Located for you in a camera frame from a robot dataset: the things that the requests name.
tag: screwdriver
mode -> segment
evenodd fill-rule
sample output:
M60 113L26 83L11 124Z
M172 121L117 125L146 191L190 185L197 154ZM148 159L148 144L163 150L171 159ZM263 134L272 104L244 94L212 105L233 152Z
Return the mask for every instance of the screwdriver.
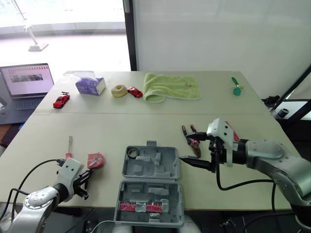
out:
M66 159L68 158L73 158L73 155L71 153L71 148L72 148L72 136L69 136L69 141L68 141L68 153L66 153Z

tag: donut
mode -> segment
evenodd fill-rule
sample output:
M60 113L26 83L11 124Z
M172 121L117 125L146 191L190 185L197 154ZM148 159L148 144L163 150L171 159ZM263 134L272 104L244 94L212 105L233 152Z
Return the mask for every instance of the donut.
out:
M114 97L122 97L127 93L126 86L124 85L116 85L111 89L111 94Z

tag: laptop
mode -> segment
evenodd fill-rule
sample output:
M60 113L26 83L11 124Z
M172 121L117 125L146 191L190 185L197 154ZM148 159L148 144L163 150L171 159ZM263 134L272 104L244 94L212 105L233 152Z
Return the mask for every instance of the laptop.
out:
M25 122L53 85L47 63L0 67L0 124Z

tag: toy car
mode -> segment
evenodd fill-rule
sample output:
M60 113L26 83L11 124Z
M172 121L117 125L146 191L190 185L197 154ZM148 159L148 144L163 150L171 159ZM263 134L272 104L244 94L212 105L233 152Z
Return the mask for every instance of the toy car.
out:
M127 92L132 94L136 98L142 97L142 92L139 91L136 87L132 86L127 89Z
M69 92L62 91L62 95L60 95L55 103L53 103L53 108L62 108L64 107L65 103L70 99Z

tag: green towel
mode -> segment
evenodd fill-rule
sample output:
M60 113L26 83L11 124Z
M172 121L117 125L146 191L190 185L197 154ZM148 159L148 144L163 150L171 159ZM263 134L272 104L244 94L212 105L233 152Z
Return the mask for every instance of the green towel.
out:
M148 73L144 81L144 100L161 103L166 97L183 100L201 98L199 83L192 76L165 76Z

